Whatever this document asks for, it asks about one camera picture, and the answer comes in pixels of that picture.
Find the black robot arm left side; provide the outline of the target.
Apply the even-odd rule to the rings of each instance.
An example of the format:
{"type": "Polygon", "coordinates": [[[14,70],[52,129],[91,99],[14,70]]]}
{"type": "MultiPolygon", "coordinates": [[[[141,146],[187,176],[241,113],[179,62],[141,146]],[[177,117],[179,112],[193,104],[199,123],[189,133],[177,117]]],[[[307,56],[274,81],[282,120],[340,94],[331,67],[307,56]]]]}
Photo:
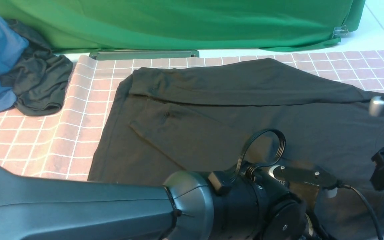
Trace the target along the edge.
{"type": "Polygon", "coordinates": [[[15,175],[0,167],[0,240],[329,240],[313,210],[337,179],[313,164],[180,171],[162,186],[15,175]]]}

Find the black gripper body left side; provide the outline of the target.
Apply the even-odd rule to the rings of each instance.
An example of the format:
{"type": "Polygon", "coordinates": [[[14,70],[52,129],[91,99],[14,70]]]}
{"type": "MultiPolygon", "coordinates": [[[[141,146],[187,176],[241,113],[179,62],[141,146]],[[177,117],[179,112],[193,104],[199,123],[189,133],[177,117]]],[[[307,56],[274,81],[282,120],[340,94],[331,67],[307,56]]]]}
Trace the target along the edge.
{"type": "MultiPolygon", "coordinates": [[[[288,163],[281,166],[312,166],[314,163],[288,163]]],[[[261,240],[332,240],[319,222],[314,209],[322,190],[292,184],[285,187],[268,174],[268,168],[255,171],[255,182],[262,184],[269,199],[261,240]]]]}

